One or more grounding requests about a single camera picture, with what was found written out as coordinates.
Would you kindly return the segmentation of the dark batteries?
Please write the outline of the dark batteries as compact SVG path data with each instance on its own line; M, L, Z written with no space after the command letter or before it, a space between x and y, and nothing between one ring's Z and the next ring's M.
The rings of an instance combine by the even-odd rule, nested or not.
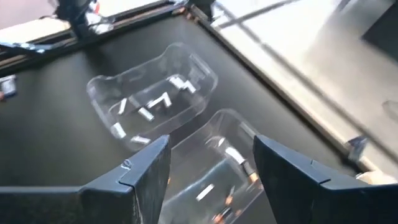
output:
M110 131L113 136L117 139L122 139L126 136L126 132L123 130L123 127L120 123L115 123L110 127Z

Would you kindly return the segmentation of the clear plastic bin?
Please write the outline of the clear plastic bin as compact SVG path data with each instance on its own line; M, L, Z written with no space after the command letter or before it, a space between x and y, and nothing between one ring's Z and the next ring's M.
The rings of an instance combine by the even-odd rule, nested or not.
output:
M196 92L175 88L168 81L173 75L190 81ZM192 49L183 43L172 43L162 54L138 66L114 76L92 78L86 90L109 132L112 125L120 123L126 136L118 140L132 151L138 151L145 144L131 142L133 136L149 138L152 142L183 126L205 110L217 84L217 74ZM148 102L164 92L169 94L170 107L166 108L164 102L147 107ZM124 113L118 115L123 98L127 99L126 107ZM147 121L138 113L143 106L154 115L153 121Z
M237 112L217 111L211 119L172 149L167 191L159 224L214 224L213 217L231 207L225 224L233 224L261 194L261 181L252 183L241 164L225 153L237 149L256 171L252 153L257 131ZM196 196L209 184L214 188L201 201ZM225 205L235 186L233 201Z

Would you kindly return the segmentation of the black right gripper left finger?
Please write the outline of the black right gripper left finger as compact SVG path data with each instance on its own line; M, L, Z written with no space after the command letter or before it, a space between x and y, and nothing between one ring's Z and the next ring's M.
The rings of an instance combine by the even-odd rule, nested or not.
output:
M171 148L163 135L121 165L73 187L0 187L0 224L158 224Z

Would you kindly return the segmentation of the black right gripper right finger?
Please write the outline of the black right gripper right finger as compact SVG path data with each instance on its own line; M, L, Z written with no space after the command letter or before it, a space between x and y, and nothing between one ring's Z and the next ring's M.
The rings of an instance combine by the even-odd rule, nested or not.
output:
M398 184L367 184L263 135L252 149L277 224L398 224Z

